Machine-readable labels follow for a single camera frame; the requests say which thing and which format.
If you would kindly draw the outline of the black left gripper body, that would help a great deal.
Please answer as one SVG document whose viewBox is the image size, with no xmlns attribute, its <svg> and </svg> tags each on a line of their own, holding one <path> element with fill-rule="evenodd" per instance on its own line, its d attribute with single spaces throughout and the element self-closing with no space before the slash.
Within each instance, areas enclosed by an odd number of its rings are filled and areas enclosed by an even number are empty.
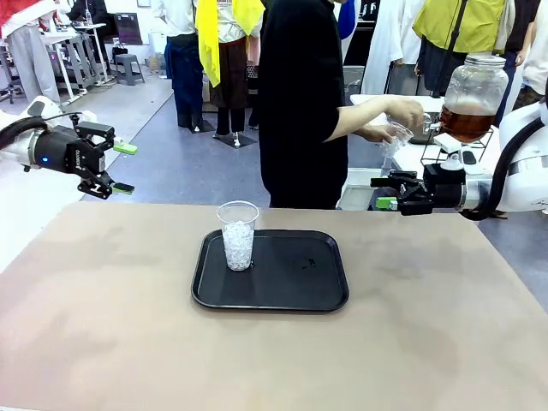
<svg viewBox="0 0 548 411">
<path fill-rule="evenodd" d="M 107 127 L 55 127 L 34 143 L 38 167 L 77 176 L 101 176 L 105 169 Z"/>
</svg>

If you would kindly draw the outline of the person's left hand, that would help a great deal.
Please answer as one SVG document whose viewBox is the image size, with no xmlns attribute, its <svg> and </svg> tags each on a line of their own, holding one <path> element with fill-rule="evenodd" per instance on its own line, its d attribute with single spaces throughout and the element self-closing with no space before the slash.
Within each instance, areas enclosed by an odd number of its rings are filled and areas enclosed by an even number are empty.
<svg viewBox="0 0 548 411">
<path fill-rule="evenodd" d="M 366 125 L 360 130 L 355 132 L 365 140 L 380 144 L 383 142 L 391 143 L 393 137 L 396 135 L 396 129 L 390 124 L 385 125 Z"/>
</svg>

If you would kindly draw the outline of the person's right hand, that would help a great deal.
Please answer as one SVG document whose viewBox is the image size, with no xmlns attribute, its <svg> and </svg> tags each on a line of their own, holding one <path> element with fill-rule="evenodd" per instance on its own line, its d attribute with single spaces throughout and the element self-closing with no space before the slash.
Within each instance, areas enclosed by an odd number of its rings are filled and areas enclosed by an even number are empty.
<svg viewBox="0 0 548 411">
<path fill-rule="evenodd" d="M 405 96 L 385 95 L 384 113 L 406 128 L 424 125 L 425 112 L 420 102 Z"/>
</svg>

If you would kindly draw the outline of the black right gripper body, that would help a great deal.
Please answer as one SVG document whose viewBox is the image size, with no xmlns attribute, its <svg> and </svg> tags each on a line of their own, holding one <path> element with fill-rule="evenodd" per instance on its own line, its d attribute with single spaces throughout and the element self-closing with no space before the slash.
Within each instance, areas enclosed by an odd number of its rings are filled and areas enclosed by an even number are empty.
<svg viewBox="0 0 548 411">
<path fill-rule="evenodd" d="M 433 208 L 457 209 L 464 197 L 466 172 L 445 170 L 442 164 L 424 166 L 423 183 Z"/>
</svg>

